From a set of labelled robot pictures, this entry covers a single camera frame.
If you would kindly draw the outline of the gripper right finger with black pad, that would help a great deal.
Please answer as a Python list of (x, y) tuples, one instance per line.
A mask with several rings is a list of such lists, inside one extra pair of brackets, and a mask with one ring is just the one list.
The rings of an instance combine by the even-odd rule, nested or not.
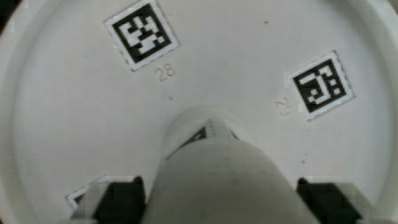
[(333, 183), (296, 182), (296, 194), (319, 224), (355, 224), (360, 213)]

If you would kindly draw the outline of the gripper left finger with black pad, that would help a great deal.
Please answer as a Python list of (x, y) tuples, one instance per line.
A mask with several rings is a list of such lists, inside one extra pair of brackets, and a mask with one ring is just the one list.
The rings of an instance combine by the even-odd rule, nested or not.
[(94, 212), (97, 224), (140, 224), (145, 210), (141, 177), (108, 185)]

